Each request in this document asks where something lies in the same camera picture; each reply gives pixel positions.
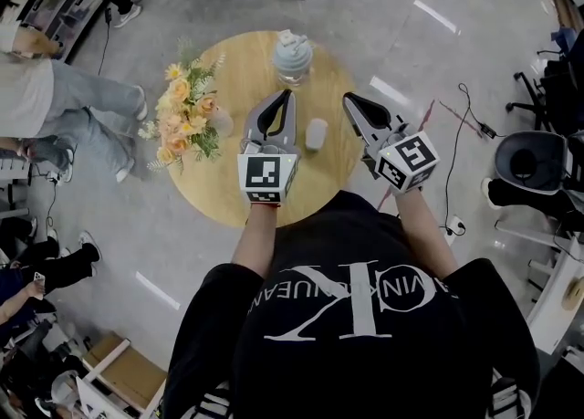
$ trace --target black t-shirt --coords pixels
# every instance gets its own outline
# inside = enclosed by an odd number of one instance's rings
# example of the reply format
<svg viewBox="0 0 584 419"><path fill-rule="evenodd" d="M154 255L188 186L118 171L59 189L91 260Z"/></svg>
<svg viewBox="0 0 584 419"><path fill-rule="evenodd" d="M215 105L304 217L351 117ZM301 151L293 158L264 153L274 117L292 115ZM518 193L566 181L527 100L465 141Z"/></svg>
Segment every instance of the black t-shirt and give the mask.
<svg viewBox="0 0 584 419"><path fill-rule="evenodd" d="M239 417L485 417L493 369L529 396L537 356L488 260L444 282L393 216L327 212L278 230L270 275L214 268L172 354L164 419L223 381Z"/></svg>

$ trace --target light blue jeans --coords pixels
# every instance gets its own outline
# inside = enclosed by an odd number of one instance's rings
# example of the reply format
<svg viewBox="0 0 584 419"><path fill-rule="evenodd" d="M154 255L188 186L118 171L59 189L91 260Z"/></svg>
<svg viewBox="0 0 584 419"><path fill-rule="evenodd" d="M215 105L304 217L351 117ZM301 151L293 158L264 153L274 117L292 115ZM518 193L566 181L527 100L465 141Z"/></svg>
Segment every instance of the light blue jeans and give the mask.
<svg viewBox="0 0 584 419"><path fill-rule="evenodd" d="M114 174L127 167L130 156L120 139L91 114L89 106L133 119L144 105L140 90L55 60L52 65L53 100L36 137L57 135L70 144L85 144Z"/></svg>

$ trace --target white shirt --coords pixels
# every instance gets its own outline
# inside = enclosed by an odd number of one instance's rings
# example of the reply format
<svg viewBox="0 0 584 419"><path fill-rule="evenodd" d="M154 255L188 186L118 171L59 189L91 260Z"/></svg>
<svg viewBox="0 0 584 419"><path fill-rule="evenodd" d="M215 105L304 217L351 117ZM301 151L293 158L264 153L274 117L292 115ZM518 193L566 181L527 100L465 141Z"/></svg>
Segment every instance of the white shirt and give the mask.
<svg viewBox="0 0 584 419"><path fill-rule="evenodd" d="M53 99L53 68L46 58L12 52L20 22L0 23L0 137L33 138Z"/></svg>

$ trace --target round wooden table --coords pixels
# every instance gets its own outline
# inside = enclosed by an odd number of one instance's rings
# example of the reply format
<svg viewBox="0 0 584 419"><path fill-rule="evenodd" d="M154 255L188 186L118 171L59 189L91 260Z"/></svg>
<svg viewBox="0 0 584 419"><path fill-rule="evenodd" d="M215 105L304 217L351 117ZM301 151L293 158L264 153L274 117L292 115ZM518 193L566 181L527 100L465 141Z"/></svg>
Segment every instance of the round wooden table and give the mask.
<svg viewBox="0 0 584 419"><path fill-rule="evenodd" d="M244 226L249 214L237 177L237 154L247 114L268 95L286 88L272 65L276 41L275 31L244 33L202 54L205 65L225 54L214 87L217 104L234 119L234 132L221 140L221 157L215 162L197 162L187 154L182 173L175 165L169 168L184 197L201 213L225 225ZM342 107L343 95L354 89L350 75L325 49L316 46L310 77L292 88L297 98L296 146L302 157L286 202L278 212L278 225L312 215L347 183L363 152L362 142ZM328 122L327 139L319 152L307 152L305 133L314 118Z"/></svg>

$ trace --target flower bouquet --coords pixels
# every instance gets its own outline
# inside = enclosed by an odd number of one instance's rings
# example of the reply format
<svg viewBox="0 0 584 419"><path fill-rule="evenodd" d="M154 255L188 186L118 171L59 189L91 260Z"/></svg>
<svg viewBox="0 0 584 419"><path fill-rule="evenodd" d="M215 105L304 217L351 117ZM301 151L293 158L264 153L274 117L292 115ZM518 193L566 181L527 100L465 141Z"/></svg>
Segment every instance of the flower bouquet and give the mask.
<svg viewBox="0 0 584 419"><path fill-rule="evenodd" d="M158 99L156 120L145 122L138 130L143 139L161 139L156 161L148 164L151 171L160 171L173 163L182 170L183 156L189 153L196 161L202 158L213 161L219 156L219 133L213 120L220 108L215 102L213 81L224 56L205 68L198 57L193 57L192 45L184 41L179 41L179 55L181 62L166 69L170 84Z"/></svg>

